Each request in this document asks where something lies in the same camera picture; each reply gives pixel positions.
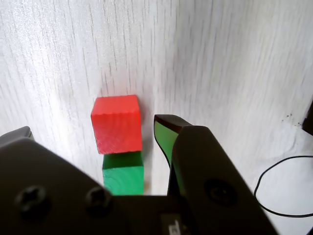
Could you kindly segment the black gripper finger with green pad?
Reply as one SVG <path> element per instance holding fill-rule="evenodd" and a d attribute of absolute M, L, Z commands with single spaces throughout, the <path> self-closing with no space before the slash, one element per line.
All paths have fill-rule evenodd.
<path fill-rule="evenodd" d="M 215 136 L 176 115 L 155 115 L 154 136 L 175 192 L 200 235 L 274 235 L 276 230 Z"/>
<path fill-rule="evenodd" d="M 3 235 L 128 235 L 111 194 L 34 141 L 29 127 L 0 138 Z"/>

